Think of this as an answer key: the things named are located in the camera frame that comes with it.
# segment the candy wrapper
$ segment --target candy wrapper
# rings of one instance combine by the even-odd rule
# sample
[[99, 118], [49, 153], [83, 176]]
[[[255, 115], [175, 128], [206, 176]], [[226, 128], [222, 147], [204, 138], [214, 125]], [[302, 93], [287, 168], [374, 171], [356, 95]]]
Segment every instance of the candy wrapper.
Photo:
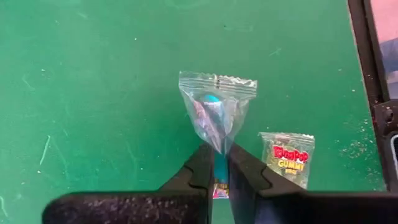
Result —
[[218, 179], [215, 180], [213, 199], [227, 199], [229, 198], [228, 184], [222, 184]]
[[181, 94], [196, 133], [227, 154], [241, 128], [257, 81], [208, 73], [180, 72]]
[[306, 134], [260, 133], [262, 161], [274, 172], [307, 189], [315, 138]]

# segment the green surface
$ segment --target green surface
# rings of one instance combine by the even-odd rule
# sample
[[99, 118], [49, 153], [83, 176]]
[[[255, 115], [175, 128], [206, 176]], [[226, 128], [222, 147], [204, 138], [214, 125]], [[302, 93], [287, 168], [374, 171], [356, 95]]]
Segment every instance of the green surface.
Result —
[[164, 183], [201, 143], [180, 70], [258, 79], [236, 141], [314, 135], [311, 190], [384, 190], [345, 1], [0, 0], [0, 27], [1, 223]]

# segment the small candy pack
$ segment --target small candy pack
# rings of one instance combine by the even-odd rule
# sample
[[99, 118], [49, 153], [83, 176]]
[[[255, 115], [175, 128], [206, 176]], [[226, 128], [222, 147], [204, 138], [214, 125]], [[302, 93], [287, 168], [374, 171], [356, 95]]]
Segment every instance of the small candy pack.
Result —
[[262, 161], [274, 172], [306, 189], [315, 138], [306, 134], [260, 133]]

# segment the black frame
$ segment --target black frame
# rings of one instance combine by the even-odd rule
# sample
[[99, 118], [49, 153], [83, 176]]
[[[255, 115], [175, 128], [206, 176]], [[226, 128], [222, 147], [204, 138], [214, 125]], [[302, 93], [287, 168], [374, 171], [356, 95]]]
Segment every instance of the black frame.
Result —
[[348, 0], [359, 60], [368, 94], [379, 155], [387, 189], [398, 192], [396, 153], [390, 139], [398, 133], [398, 100], [389, 96], [377, 39], [371, 0]]
[[[43, 212], [44, 224], [210, 224], [214, 150], [202, 145], [159, 190], [80, 192]], [[227, 155], [229, 201], [237, 224], [397, 223], [398, 195], [308, 192], [233, 144]]]

